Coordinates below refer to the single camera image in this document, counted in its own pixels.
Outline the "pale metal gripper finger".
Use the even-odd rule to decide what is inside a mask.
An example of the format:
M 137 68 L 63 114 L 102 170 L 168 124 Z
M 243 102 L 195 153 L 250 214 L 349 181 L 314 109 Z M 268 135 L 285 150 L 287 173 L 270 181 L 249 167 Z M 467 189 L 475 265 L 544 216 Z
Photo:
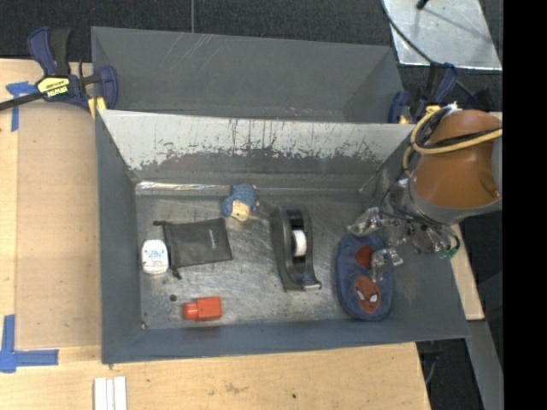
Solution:
M 376 232 L 384 225 L 384 219 L 378 207 L 368 208 L 347 226 L 347 232 L 353 235 L 368 235 Z
M 371 257 L 371 279 L 378 283 L 391 277 L 394 270 L 403 263 L 403 258 L 394 248 L 378 249 Z

